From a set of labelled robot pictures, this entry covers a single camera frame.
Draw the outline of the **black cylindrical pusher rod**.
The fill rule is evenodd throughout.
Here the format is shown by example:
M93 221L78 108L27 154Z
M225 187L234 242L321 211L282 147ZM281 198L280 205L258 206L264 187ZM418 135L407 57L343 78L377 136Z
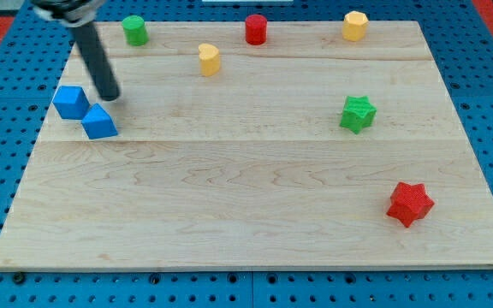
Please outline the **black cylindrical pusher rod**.
M119 98L120 88L94 23L72 27L70 32L100 98L104 101Z

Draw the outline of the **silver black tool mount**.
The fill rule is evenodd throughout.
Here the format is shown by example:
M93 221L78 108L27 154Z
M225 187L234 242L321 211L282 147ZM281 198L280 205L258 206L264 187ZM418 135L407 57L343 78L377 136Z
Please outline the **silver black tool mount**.
M81 27L94 21L106 0L31 0L33 11L45 21L65 27Z

